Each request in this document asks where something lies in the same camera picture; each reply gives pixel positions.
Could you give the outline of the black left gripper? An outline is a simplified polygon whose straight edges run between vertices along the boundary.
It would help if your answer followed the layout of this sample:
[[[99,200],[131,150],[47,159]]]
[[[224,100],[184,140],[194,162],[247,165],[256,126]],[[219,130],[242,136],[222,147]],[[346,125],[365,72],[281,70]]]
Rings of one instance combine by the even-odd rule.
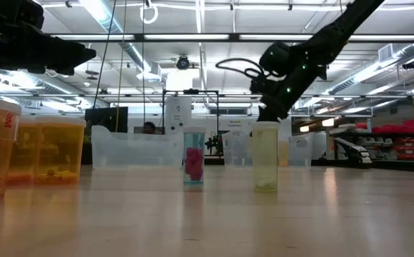
[[[44,9],[34,0],[0,0],[0,69],[49,69],[74,74],[74,68],[96,57],[75,41],[41,31]],[[48,46],[49,54],[42,49]]]

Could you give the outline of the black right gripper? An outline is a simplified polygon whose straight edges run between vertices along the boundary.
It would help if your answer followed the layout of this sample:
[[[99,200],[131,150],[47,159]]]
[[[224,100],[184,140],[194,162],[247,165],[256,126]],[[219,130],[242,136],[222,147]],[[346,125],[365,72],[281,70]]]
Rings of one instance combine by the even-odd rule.
[[[288,108],[299,98],[300,91],[287,84],[284,80],[274,81],[265,76],[257,76],[251,80],[251,92],[261,95],[261,102],[272,106],[271,111],[266,106],[259,106],[258,121],[277,121],[288,117]]]

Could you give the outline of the yellow-green pill bottle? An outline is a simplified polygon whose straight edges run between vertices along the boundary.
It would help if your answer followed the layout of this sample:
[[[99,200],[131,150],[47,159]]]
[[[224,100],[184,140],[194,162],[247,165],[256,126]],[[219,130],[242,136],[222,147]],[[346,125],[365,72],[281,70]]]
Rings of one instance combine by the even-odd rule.
[[[278,122],[259,121],[252,125],[253,191],[278,191]]]

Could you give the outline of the teal bottle pink pills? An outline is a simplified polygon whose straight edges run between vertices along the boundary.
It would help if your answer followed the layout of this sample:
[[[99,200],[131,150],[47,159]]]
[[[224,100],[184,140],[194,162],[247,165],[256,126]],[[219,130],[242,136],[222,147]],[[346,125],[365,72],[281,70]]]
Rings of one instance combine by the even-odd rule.
[[[206,129],[187,126],[183,129],[183,182],[202,184]]]

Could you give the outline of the orange pill bottle white cap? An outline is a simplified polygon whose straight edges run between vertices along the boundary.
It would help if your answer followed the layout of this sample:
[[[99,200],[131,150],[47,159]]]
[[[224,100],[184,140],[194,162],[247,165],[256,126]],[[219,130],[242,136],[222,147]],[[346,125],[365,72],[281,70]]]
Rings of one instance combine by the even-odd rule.
[[[75,117],[38,116],[39,163],[36,184],[79,182],[86,121]]]

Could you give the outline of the clear plastic bin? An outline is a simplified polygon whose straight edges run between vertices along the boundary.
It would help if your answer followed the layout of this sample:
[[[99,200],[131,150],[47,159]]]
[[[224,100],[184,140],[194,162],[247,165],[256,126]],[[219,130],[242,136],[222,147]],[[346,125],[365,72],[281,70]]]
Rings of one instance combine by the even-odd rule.
[[[183,135],[110,132],[103,126],[91,127],[94,169],[130,166],[174,166],[182,163]]]
[[[253,140],[241,131],[231,131],[222,135],[225,165],[231,167],[249,167],[253,165]],[[288,166],[310,167],[313,151],[313,133],[291,136]]]

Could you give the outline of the distant small black robot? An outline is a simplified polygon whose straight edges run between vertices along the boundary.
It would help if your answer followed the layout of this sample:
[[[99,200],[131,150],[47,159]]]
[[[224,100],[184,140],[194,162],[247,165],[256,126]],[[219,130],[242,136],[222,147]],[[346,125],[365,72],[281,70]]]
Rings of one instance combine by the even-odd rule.
[[[211,136],[205,142],[210,155],[223,155],[223,141],[221,135],[211,132]]]

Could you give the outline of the black monitor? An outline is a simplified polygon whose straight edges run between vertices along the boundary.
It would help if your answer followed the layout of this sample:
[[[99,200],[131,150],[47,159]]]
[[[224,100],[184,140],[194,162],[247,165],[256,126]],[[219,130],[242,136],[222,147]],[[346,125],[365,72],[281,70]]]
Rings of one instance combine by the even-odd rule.
[[[103,126],[110,132],[128,132],[127,107],[86,109],[84,118],[87,129],[92,126]]]

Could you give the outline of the distant white black machine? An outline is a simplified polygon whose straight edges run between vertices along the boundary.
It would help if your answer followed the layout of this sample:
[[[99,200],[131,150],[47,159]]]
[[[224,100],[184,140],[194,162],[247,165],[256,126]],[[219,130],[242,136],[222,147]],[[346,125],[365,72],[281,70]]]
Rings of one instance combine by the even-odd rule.
[[[369,168],[372,165],[373,162],[366,148],[339,137],[334,138],[333,142],[336,161],[361,168]]]

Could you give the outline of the white cabinet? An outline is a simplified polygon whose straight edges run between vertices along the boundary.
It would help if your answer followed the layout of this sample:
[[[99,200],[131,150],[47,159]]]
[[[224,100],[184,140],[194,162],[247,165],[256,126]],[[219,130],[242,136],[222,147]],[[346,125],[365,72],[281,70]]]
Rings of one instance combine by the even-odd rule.
[[[167,99],[165,107],[165,133],[182,133],[191,122],[191,98],[174,96]]]

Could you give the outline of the round black ceiling fixture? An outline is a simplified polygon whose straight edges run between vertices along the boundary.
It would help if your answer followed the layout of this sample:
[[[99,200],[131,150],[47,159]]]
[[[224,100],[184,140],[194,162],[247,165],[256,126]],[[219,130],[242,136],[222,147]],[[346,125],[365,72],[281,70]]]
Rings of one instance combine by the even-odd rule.
[[[191,66],[191,62],[188,59],[187,55],[180,55],[176,62],[176,68],[178,70],[186,70]]]

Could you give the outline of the black overhead light bar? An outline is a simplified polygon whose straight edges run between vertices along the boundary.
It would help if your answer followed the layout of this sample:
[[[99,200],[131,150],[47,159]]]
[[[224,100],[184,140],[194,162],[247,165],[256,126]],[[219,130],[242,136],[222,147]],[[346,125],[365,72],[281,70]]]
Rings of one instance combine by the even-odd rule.
[[[53,37],[81,43],[109,42],[272,42],[301,43],[311,34],[53,34]],[[352,44],[414,43],[414,34],[355,34],[348,40]]]

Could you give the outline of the black gantry frame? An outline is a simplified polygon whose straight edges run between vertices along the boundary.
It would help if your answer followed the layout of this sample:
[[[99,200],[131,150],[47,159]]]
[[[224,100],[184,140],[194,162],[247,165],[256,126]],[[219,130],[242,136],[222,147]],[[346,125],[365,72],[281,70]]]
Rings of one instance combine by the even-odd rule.
[[[166,102],[167,99],[174,97],[174,96],[180,96],[180,97],[188,97],[191,98],[191,102],[193,105],[193,100],[196,98],[202,98],[204,100],[206,99],[211,99],[212,102],[214,102],[214,104],[216,105],[216,110],[219,110],[219,92],[218,91],[206,91],[206,90],[198,90],[198,89],[185,89],[185,90],[177,90],[177,91],[171,91],[171,90],[166,90],[164,89],[162,92],[162,97],[161,97],[161,110],[162,110],[162,114],[161,114],[161,121],[162,121],[162,134],[166,134],[165,133],[165,107],[166,107]],[[192,111],[191,111],[191,122],[189,125],[190,126],[192,124]]]

